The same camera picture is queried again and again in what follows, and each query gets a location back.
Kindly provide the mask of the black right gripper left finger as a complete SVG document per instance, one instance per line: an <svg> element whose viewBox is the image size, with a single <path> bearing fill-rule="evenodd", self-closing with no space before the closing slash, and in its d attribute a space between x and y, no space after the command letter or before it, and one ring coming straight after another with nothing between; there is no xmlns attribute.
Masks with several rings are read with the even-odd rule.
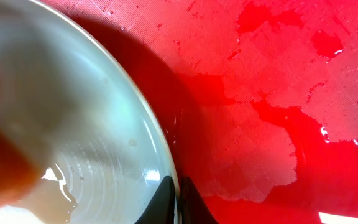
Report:
<svg viewBox="0 0 358 224"><path fill-rule="evenodd" d="M143 214L135 224L173 224L175 216L175 186L170 176L165 176Z"/></svg>

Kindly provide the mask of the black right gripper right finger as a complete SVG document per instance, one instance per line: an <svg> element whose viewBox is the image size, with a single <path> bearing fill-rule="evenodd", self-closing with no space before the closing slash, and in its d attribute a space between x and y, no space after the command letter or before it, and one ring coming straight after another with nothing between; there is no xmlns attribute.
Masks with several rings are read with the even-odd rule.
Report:
<svg viewBox="0 0 358 224"><path fill-rule="evenodd" d="M183 224L218 224L189 177L181 181L181 212Z"/></svg>

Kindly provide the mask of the white plate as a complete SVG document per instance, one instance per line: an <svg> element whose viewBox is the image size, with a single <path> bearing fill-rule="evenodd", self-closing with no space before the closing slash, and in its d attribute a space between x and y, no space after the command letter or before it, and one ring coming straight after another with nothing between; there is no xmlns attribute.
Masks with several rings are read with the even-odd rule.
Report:
<svg viewBox="0 0 358 224"><path fill-rule="evenodd" d="M135 223L177 176L126 71L39 1L0 1L0 130L40 169L0 223Z"/></svg>

